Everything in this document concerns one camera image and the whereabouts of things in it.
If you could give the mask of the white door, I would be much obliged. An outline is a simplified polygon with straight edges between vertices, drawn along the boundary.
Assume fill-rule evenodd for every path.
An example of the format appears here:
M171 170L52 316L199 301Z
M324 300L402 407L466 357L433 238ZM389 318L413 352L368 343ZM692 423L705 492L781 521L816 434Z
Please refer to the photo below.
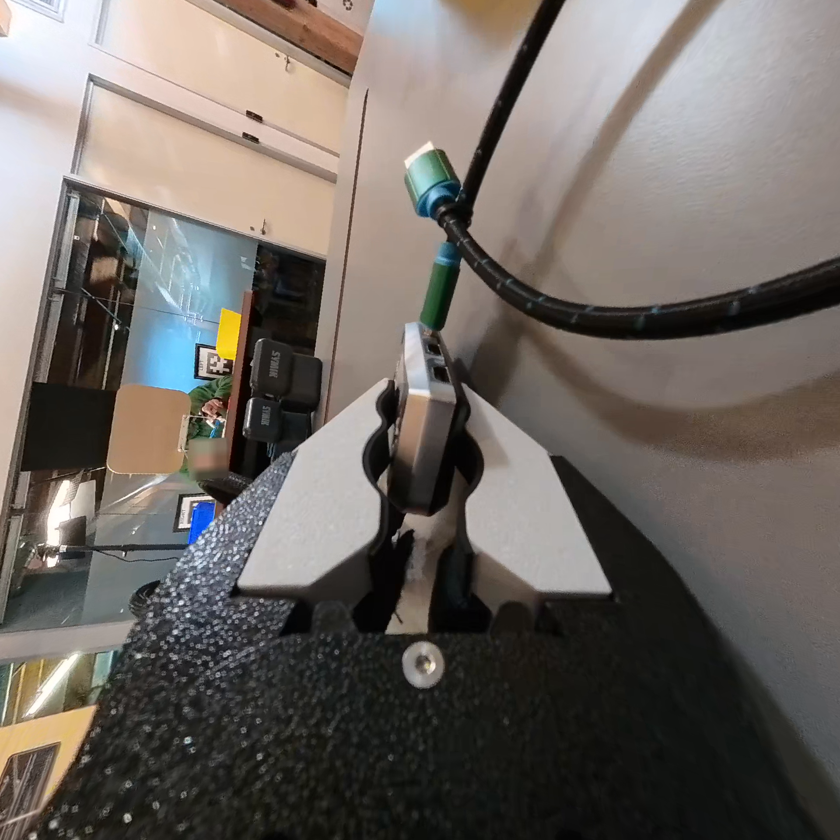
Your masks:
M216 2L100 2L109 55L338 156L350 79Z
M72 171L107 193L308 256L329 250L334 181L104 80L88 81Z

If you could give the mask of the tan rounded board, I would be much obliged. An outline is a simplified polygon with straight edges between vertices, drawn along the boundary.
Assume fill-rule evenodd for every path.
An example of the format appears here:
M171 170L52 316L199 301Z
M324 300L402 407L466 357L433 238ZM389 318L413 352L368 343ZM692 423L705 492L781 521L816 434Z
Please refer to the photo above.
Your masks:
M117 475L170 475L181 471L176 450L182 416L190 399L181 391L126 384L117 391L107 468Z

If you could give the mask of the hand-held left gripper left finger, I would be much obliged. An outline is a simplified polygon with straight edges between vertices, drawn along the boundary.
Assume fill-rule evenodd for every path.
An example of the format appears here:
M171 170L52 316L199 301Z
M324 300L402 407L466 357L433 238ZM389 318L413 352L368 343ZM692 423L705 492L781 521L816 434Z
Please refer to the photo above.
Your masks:
M240 573L240 595L340 602L392 618L401 594L401 512L380 488L391 462L396 387L384 379L294 452Z

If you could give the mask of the silver multiport adapter hub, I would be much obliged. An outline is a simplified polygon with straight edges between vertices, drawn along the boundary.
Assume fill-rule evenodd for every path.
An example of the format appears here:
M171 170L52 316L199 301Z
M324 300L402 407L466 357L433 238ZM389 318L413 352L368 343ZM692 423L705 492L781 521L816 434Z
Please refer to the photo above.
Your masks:
M439 332L420 322L404 326L394 386L387 495L404 513L432 516L447 503L454 469L450 443L469 414Z

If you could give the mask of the framed printed tag sign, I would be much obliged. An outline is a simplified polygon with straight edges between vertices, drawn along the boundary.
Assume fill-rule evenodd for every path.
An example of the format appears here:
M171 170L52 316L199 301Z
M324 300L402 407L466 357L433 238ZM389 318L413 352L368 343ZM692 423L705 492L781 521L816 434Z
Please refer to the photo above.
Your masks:
M211 496L203 493L182 493L178 496L175 505L175 515L173 521L173 532L187 532L190 528L190 521L193 513L193 507L198 501L214 500Z
M194 348L193 375L198 381L209 382L234 372L235 362L220 356L214 346L197 343Z

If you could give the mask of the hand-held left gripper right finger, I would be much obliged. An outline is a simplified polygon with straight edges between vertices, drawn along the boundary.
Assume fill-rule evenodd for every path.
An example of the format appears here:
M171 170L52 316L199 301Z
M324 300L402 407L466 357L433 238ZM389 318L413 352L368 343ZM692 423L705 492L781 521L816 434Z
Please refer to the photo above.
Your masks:
M490 611L530 611L613 588L548 452L465 387L467 416L455 440L457 525L453 561L468 601Z

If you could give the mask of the wooden post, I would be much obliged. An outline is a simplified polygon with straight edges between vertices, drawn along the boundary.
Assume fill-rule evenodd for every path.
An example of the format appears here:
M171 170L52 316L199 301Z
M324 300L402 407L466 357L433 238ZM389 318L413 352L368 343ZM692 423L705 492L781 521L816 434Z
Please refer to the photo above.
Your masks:
M352 76L363 36L305 1L217 1L272 35Z

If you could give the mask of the black stand pole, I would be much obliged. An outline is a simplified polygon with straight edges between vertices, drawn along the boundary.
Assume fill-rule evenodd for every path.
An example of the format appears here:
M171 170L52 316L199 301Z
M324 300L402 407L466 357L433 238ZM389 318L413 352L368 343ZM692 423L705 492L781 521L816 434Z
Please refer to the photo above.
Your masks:
M100 553L118 560L127 561L130 553L137 552L183 552L187 550L186 543L106 543L106 544L75 544L75 543L48 543L39 542L36 544L38 555L46 558L61 556L65 554L89 554Z

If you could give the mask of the black hard case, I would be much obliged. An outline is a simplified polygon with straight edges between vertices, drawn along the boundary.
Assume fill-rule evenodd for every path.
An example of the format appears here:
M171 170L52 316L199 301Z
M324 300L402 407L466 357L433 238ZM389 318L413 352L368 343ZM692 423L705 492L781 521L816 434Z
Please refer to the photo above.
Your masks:
M251 363L250 386L254 392L279 400L316 405L321 395L322 362L294 351L290 345L259 339Z
M291 452L311 434L309 413L289 411L279 402L262 397L251 397L246 403L242 435L267 445L272 458Z

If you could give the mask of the black rectangular panel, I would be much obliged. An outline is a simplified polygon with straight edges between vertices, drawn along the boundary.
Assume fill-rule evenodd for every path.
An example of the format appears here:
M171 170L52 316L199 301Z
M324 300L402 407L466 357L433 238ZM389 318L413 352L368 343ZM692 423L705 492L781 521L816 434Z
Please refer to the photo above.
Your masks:
M104 467L116 397L83 386L32 384L20 469Z

